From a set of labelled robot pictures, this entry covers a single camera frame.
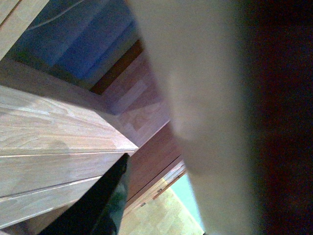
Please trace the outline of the left gripper black left-camera finger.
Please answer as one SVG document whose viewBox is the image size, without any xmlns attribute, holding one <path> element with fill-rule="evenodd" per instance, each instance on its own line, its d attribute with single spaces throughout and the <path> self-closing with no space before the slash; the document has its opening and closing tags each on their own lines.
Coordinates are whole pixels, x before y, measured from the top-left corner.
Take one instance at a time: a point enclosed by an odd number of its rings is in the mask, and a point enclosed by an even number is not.
<svg viewBox="0 0 313 235">
<path fill-rule="evenodd" d="M 129 191 L 129 154 L 122 157 L 41 235 L 117 235 Z"/>
</svg>

